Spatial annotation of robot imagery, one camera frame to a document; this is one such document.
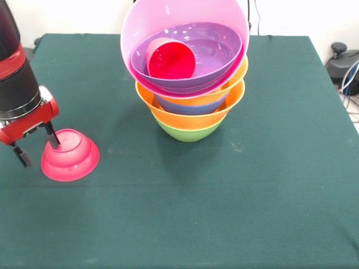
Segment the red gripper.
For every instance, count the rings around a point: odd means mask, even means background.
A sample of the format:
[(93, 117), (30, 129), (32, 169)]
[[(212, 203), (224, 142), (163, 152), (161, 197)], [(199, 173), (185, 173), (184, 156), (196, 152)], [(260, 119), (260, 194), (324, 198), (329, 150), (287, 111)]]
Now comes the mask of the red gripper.
[(14, 120), (1, 121), (1, 143), (10, 145), (11, 149), (24, 167), (32, 166), (30, 156), (21, 149), (16, 142), (33, 133), (37, 128), (44, 127), (48, 142), (53, 149), (58, 149), (60, 141), (53, 128), (51, 120), (59, 114), (59, 107), (55, 98), (40, 104), (29, 114)]

